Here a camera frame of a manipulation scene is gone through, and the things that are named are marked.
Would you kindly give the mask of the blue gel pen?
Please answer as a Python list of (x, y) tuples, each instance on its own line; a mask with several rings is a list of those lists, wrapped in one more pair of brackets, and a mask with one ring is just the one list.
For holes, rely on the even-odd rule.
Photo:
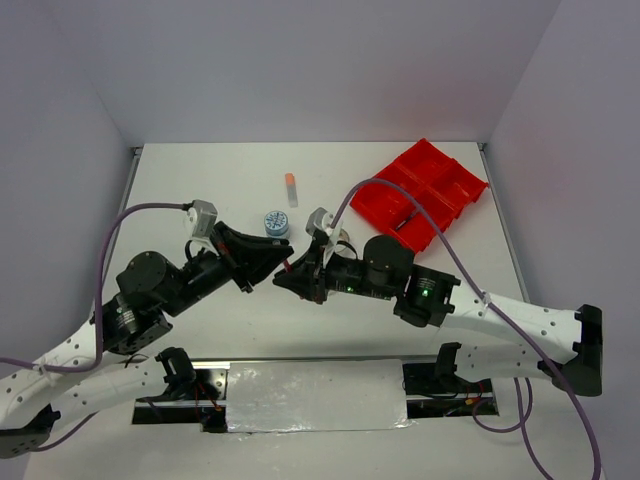
[(410, 222), (416, 215), (418, 214), (417, 211), (412, 212), (410, 215), (408, 215), (405, 219), (401, 220), (400, 223), (395, 227), (395, 231), (400, 231), (401, 229), (404, 228), (404, 226)]

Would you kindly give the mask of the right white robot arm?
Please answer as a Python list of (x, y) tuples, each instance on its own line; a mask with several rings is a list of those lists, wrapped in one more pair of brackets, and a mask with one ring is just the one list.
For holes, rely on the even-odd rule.
[(325, 254), (313, 237), (307, 252), (276, 273), (274, 284), (322, 304), (329, 293), (392, 300), (394, 315), (418, 327), (460, 329), (499, 339), (496, 346), (453, 341), (440, 346), (436, 383), (457, 391), (493, 378), (548, 378), (577, 396), (602, 393), (602, 312), (584, 304), (559, 310), (490, 293), (477, 294), (451, 274), (419, 266), (412, 250), (378, 235), (360, 259)]

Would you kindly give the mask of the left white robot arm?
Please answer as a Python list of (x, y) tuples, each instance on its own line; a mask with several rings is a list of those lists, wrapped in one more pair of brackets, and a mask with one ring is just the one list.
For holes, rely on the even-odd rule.
[(110, 301), (32, 366), (2, 379), (2, 458), (51, 449), (55, 430), (129, 399), (182, 399), (193, 392), (197, 375), (180, 347), (99, 373), (167, 335), (171, 319), (227, 283), (252, 292), (294, 252), (286, 240), (242, 234), (223, 222), (211, 228), (209, 241), (182, 267), (156, 251), (138, 254), (117, 276)]

